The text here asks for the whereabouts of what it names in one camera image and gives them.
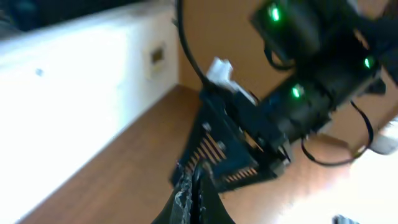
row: electrical outlet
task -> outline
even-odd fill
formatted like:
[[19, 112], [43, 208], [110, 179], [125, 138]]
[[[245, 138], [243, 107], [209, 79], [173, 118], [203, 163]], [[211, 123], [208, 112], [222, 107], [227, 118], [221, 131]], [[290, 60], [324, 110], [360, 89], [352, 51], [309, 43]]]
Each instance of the electrical outlet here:
[[146, 61], [146, 78], [154, 80], [159, 78], [166, 67], [166, 44], [164, 42], [153, 44], [144, 50]]

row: green led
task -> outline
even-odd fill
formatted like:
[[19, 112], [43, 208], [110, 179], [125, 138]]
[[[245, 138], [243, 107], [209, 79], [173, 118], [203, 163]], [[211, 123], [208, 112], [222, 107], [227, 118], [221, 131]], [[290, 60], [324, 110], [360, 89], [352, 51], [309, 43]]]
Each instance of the green led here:
[[374, 59], [372, 57], [367, 57], [364, 61], [366, 68], [371, 68], [374, 65]]
[[294, 98], [300, 98], [304, 94], [304, 88], [297, 84], [292, 88], [292, 94]]
[[280, 20], [280, 13], [279, 13], [279, 9], [276, 7], [275, 4], [273, 4], [270, 8], [269, 8], [269, 14], [272, 18], [272, 20], [274, 22], [277, 22]]
[[300, 98], [300, 91], [297, 88], [293, 88], [293, 96]]

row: wooden floor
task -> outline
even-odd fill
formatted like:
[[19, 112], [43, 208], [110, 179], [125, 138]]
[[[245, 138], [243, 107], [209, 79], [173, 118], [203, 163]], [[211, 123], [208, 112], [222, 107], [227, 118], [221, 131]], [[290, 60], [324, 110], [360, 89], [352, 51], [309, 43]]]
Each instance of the wooden floor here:
[[[199, 106], [196, 92], [176, 87], [21, 223], [150, 223], [170, 196], [168, 178]], [[328, 161], [348, 156], [320, 142], [308, 148]], [[236, 223], [331, 223], [349, 167], [324, 169], [297, 149], [295, 156], [279, 180], [221, 196]]]

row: white wall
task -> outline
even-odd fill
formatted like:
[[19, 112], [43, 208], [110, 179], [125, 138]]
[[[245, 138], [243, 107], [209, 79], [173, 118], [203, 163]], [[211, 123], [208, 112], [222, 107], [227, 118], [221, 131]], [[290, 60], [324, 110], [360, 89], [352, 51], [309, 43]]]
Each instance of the white wall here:
[[[26, 215], [177, 83], [173, 16], [144, 3], [0, 44], [0, 223]], [[149, 81], [142, 50], [160, 41], [166, 69]]]

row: black wire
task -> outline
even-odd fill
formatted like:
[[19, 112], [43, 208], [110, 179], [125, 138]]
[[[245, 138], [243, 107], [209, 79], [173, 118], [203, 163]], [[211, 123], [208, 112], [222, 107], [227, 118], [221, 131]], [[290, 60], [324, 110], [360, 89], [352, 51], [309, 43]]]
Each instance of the black wire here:
[[274, 59], [272, 59], [272, 51], [271, 49], [264, 44], [264, 54], [267, 57], [267, 60], [269, 64], [272, 66], [272, 68], [279, 70], [279, 71], [288, 71], [292, 68], [294, 68], [294, 65], [278, 65], [274, 62]]
[[371, 145], [372, 142], [373, 142], [373, 138], [374, 138], [374, 131], [373, 131], [373, 128], [372, 128], [372, 124], [371, 124], [369, 118], [366, 116], [366, 114], [365, 114], [361, 109], [359, 109], [353, 101], [351, 101], [351, 105], [353, 105], [353, 107], [356, 109], [356, 111], [358, 111], [358, 113], [362, 116], [362, 118], [364, 119], [364, 122], [365, 122], [365, 124], [366, 124], [366, 128], [368, 129], [369, 141], [368, 141], [368, 144], [366, 145], [365, 149], [362, 150], [361, 152], [357, 153], [352, 159], [347, 159], [347, 160], [345, 160], [345, 161], [334, 162], [334, 163], [331, 163], [331, 162], [322, 162], [322, 161], [316, 160], [315, 157], [314, 157], [313, 155], [311, 155], [311, 154], [307, 151], [307, 149], [306, 149], [305, 146], [304, 146], [304, 140], [305, 140], [305, 138], [302, 138], [302, 139], [301, 139], [301, 148], [302, 148], [304, 154], [305, 154], [312, 162], [314, 162], [314, 163], [316, 163], [316, 164], [318, 164], [318, 165], [321, 165], [321, 166], [325, 166], [325, 167], [338, 167], [338, 166], [343, 166], [343, 165], [347, 165], [347, 164], [350, 164], [350, 163], [356, 161], [358, 158], [360, 158], [360, 157], [369, 149], [370, 145]]
[[180, 37], [180, 43], [184, 51], [185, 56], [187, 56], [188, 61], [191, 63], [196, 74], [199, 76], [203, 86], [210, 84], [207, 77], [203, 74], [196, 60], [193, 58], [191, 50], [188, 46], [187, 38], [185, 37], [184, 25], [183, 25], [183, 0], [177, 0], [177, 29], [178, 36]]

